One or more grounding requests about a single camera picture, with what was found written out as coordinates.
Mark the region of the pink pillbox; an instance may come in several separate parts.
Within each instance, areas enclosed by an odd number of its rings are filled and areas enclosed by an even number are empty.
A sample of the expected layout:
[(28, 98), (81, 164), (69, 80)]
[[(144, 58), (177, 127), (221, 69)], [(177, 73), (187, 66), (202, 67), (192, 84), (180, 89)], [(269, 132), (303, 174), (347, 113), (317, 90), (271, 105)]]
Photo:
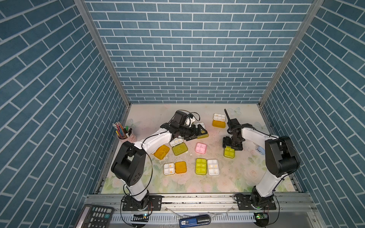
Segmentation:
[(198, 154), (206, 154), (207, 145), (201, 142), (198, 142), (195, 147), (195, 152)]

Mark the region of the clear pillbox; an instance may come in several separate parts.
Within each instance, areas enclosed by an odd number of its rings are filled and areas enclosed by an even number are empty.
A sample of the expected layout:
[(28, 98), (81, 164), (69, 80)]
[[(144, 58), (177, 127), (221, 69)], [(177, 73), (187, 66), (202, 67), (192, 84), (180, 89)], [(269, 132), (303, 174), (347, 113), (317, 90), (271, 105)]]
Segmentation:
[(220, 174), (220, 169), (217, 159), (208, 159), (207, 168), (208, 168), (208, 174), (210, 176), (218, 176)]

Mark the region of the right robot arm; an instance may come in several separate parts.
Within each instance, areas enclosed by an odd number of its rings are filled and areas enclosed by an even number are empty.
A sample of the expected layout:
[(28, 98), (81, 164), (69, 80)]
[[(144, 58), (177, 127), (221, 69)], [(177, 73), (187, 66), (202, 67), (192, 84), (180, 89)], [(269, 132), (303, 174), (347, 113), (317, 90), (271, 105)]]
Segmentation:
[(223, 138), (223, 148), (234, 151), (243, 150), (243, 142), (251, 141), (265, 150), (266, 172), (260, 182), (253, 187), (250, 204), (254, 209), (275, 209), (273, 196), (276, 187), (288, 175), (298, 170), (300, 156), (288, 136), (274, 136), (263, 133), (249, 123), (240, 124), (238, 120), (228, 119), (227, 132)]

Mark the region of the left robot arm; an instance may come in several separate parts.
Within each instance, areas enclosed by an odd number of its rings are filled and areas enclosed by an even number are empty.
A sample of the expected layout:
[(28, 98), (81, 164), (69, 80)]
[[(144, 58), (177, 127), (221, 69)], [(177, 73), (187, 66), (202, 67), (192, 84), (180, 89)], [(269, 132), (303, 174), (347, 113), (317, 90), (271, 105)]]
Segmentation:
[(147, 157), (151, 159), (150, 155), (159, 147), (176, 138), (190, 141), (206, 134), (208, 131), (201, 124), (176, 127), (165, 123), (156, 133), (145, 139), (122, 143), (111, 165), (111, 172), (123, 182), (126, 202), (131, 203), (137, 210), (147, 207), (149, 191), (141, 181)]

